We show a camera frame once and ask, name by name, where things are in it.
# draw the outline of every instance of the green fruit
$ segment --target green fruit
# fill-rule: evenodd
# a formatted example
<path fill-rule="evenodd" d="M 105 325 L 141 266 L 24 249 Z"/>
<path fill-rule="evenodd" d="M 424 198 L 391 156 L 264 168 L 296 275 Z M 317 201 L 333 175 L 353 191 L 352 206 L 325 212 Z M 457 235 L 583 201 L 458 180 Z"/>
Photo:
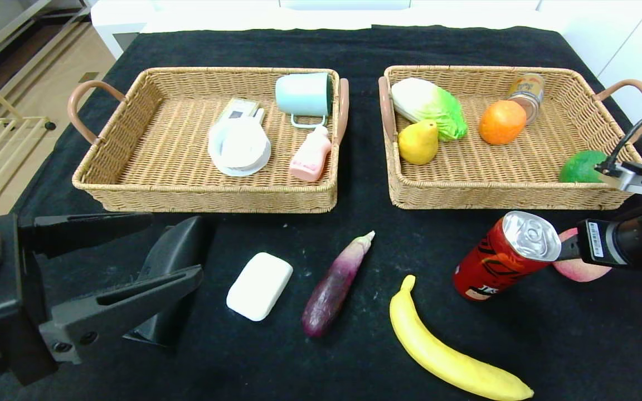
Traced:
<path fill-rule="evenodd" d="M 558 175 L 560 183 L 601 183 L 600 173 L 594 170 L 596 164 L 606 160 L 606 153 L 598 150 L 584 150 L 568 158 Z"/>

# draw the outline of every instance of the banana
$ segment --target banana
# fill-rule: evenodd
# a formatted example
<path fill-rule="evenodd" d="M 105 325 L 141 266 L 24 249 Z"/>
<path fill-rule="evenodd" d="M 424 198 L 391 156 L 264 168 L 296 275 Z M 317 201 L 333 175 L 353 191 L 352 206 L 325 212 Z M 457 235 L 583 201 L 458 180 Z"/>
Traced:
<path fill-rule="evenodd" d="M 422 324 L 410 290 L 415 276 L 403 280 L 390 299 L 390 322 L 403 348 L 426 370 L 451 385 L 497 401 L 531 398 L 534 391 L 506 370 L 480 362 L 444 345 Z"/>

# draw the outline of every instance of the white soap bar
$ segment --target white soap bar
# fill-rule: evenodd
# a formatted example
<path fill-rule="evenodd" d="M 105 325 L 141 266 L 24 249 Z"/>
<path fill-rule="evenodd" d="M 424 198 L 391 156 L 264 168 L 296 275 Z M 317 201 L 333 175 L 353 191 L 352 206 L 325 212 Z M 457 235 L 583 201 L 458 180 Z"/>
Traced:
<path fill-rule="evenodd" d="M 290 264 L 260 252 L 247 262 L 227 294 L 227 307 L 258 322 L 267 315 L 293 271 Z"/>

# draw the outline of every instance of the basket handle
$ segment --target basket handle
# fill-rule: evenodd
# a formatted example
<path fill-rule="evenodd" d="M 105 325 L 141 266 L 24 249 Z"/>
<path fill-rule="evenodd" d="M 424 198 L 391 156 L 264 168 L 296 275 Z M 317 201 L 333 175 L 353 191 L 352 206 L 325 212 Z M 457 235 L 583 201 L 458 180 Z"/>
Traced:
<path fill-rule="evenodd" d="M 382 76 L 378 79 L 378 93 L 380 95 L 380 117 L 383 121 L 383 130 L 388 140 L 393 142 L 395 140 L 395 113 L 390 101 L 388 78 Z"/>
<path fill-rule="evenodd" d="M 103 81 L 86 81 L 82 83 L 81 85 L 78 85 L 74 91 L 71 93 L 71 96 L 69 96 L 69 104 L 68 104 L 68 110 L 69 110 L 69 119 L 71 120 L 71 124 L 76 127 L 77 130 L 81 133 L 81 135 L 84 136 L 84 138 L 91 143 L 91 145 L 96 144 L 96 139 L 98 139 L 98 136 L 91 132 L 86 127 L 86 124 L 84 124 L 81 119 L 79 119 L 79 101 L 81 101 L 81 97 L 91 88 L 102 88 L 105 89 L 109 94 L 112 94 L 114 98 L 118 99 L 118 101 L 124 101 L 125 100 L 125 95 L 120 93 L 118 89 L 115 89 L 114 87 L 110 86 L 109 84 L 106 84 Z"/>
<path fill-rule="evenodd" d="M 348 79 L 341 78 L 341 94 L 339 94 L 339 105 L 338 105 L 338 135 L 336 139 L 336 144 L 341 145 L 341 140 L 343 135 L 346 134 L 346 127 L 348 125 L 348 108 L 349 104 L 349 87 Z"/>
<path fill-rule="evenodd" d="M 606 98 L 614 94 L 615 91 L 617 91 L 618 89 L 621 89 L 626 85 L 635 86 L 635 88 L 637 88 L 640 91 L 640 93 L 642 93 L 642 81 L 639 81 L 637 79 L 624 79 L 622 81 L 617 82 L 616 84 L 613 84 L 612 86 L 609 86 L 609 88 L 606 88 L 604 91 L 594 95 L 594 99 L 599 101 L 604 101 L 606 100 Z M 634 142 L 636 139 L 638 139 L 641 134 L 642 134 L 642 127 L 640 127 L 635 132 L 635 135 L 634 137 L 632 137 L 631 142 Z"/>

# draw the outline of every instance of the black cable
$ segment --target black cable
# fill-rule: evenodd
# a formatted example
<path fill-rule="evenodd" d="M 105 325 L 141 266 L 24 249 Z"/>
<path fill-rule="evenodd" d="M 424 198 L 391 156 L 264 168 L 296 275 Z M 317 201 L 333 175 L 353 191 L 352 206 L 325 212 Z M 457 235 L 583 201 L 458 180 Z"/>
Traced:
<path fill-rule="evenodd" d="M 619 152 L 627 144 L 627 142 L 633 137 L 635 132 L 642 126 L 642 119 L 640 119 L 634 126 L 631 127 L 629 132 L 619 140 L 614 147 L 614 151 L 611 152 L 611 155 L 606 158 L 606 160 L 600 164 L 601 168 L 605 170 L 610 170 L 613 165 L 616 163 L 616 158 L 619 157 Z"/>

